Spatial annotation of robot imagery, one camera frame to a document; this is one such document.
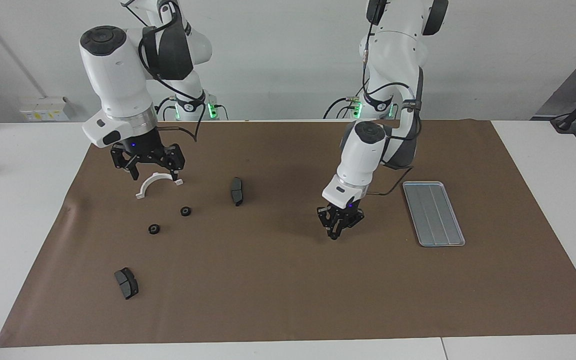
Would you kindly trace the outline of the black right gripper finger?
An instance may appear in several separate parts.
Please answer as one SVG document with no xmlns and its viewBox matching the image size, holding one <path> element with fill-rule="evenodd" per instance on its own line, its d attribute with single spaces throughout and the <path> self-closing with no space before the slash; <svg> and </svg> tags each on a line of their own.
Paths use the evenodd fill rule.
<svg viewBox="0 0 576 360">
<path fill-rule="evenodd" d="M 172 144 L 163 148 L 161 158 L 162 167 L 169 171 L 171 179 L 176 182 L 179 180 L 179 173 L 185 168 L 185 157 L 178 144 Z"/>
<path fill-rule="evenodd" d="M 137 169 L 138 161 L 140 160 L 139 155 L 126 155 L 125 150 L 111 150 L 110 157 L 117 169 L 123 169 L 127 173 L 130 173 L 131 178 L 137 181 L 140 174 Z"/>
</svg>

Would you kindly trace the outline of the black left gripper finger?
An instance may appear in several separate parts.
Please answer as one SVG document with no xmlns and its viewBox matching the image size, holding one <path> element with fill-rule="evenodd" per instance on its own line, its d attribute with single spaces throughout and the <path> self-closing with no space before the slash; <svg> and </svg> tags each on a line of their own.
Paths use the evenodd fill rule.
<svg viewBox="0 0 576 360">
<path fill-rule="evenodd" d="M 365 218 L 365 214 L 343 214 L 338 221 L 338 235 L 340 236 L 344 229 L 356 226 Z"/>
<path fill-rule="evenodd" d="M 335 226 L 337 223 L 336 212 L 333 209 L 317 209 L 317 216 L 320 220 L 323 228 L 325 228 L 327 236 L 331 240 L 338 239 L 338 235 L 335 233 Z"/>
</svg>

